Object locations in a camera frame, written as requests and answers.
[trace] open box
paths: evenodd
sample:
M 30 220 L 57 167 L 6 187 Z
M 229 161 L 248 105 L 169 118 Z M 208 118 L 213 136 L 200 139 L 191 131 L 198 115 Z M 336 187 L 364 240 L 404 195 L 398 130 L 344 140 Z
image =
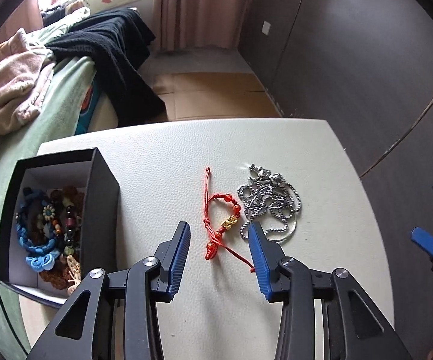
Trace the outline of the open box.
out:
M 24 187 L 49 193 L 67 185 L 85 193 L 79 255 L 82 279 L 94 268 L 103 268 L 107 273 L 116 271 L 120 185 L 97 148 L 18 161 L 0 221 L 0 282 L 21 295 L 57 308 L 68 298 L 67 292 L 44 282 L 26 263 L 28 253 L 18 243 L 15 214 L 24 197 Z

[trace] curtain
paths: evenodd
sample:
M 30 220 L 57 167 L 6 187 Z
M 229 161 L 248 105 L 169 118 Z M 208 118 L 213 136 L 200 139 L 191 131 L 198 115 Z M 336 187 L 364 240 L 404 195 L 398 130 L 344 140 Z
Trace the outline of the curtain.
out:
M 43 28 L 38 0 L 23 0 L 0 27 L 0 43 L 7 41 L 23 28 L 26 33 Z
M 246 1 L 154 0 L 155 48 L 236 47 Z

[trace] white leather tabletop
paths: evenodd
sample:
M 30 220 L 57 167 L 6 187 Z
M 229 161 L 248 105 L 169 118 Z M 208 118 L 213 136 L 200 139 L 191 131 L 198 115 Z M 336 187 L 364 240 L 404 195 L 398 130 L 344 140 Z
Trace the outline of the white leather tabletop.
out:
M 218 119 L 158 123 L 99 131 L 41 145 L 39 155 L 98 147 L 121 188 L 117 225 L 119 269 L 152 255 L 179 221 L 192 241 L 180 292 L 158 304 L 163 351 L 169 360 L 253 359 L 275 356 L 281 304 L 268 304 L 255 274 L 220 249 L 206 261 L 203 225 L 205 167 L 210 193 L 231 193 L 249 176 L 248 165 L 278 172 L 302 200 L 286 255 L 309 268 L 347 268 L 393 324 L 393 297 L 380 231 L 365 191 L 329 125 L 304 119 Z M 210 207 L 218 226 L 229 208 Z M 251 258 L 234 226 L 224 240 Z M 321 308 L 316 304 L 316 358 L 323 358 Z M 55 311 L 20 297 L 30 343 Z M 122 307 L 117 359 L 122 358 Z

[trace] silver screw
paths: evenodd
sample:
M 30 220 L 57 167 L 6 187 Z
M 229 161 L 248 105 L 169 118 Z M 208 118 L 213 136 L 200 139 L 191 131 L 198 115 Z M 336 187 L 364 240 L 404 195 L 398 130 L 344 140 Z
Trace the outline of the silver screw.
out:
M 92 270 L 90 271 L 90 277 L 91 277 L 92 279 L 98 279 L 98 278 L 101 278 L 102 275 L 103 275 L 103 269 L 101 269 L 101 268 L 95 268 L 95 269 L 92 269 Z
M 144 266 L 154 266 L 158 262 L 158 258 L 150 256 L 143 259 Z
M 281 259 L 281 263 L 284 265 L 284 266 L 289 266 L 292 262 L 294 262 L 295 261 L 295 259 L 293 258 L 293 257 L 283 257 L 282 259 Z
M 348 277 L 348 271 L 345 268 L 337 268 L 335 270 L 335 275 L 339 278 L 346 279 Z

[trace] red string bracelet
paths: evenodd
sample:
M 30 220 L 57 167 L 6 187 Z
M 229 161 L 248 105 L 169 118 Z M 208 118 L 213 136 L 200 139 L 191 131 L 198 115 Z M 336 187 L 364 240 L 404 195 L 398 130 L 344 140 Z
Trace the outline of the red string bracelet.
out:
M 221 246 L 225 248 L 227 251 L 229 251 L 231 254 L 233 254 L 237 259 L 247 264 L 250 267 L 250 272 L 255 272 L 255 268 L 253 268 L 251 262 L 249 262 L 244 257 L 240 256 L 237 252 L 230 249 L 222 242 L 223 233 L 228 229 L 230 229 L 230 227 L 238 221 L 238 218 L 240 217 L 241 207 L 239 204 L 237 204 L 237 201 L 230 194 L 224 195 L 220 193 L 214 193 L 211 197 L 208 197 L 208 178 L 210 177 L 210 168 L 207 167 L 205 171 L 206 171 L 206 176 L 205 176 L 205 190 L 204 190 L 203 223 L 205 224 L 206 232 L 208 233 L 208 237 L 210 238 L 210 241 L 206 244 L 205 259 L 211 260 L 213 257 L 215 257 L 218 252 L 218 247 Z M 230 202 L 233 203 L 233 211 L 234 211 L 234 214 L 231 215 L 226 221 L 222 223 L 218 231 L 213 230 L 212 225 L 210 223 L 210 218 L 208 216 L 208 204 L 215 199 L 224 199 L 227 203 Z

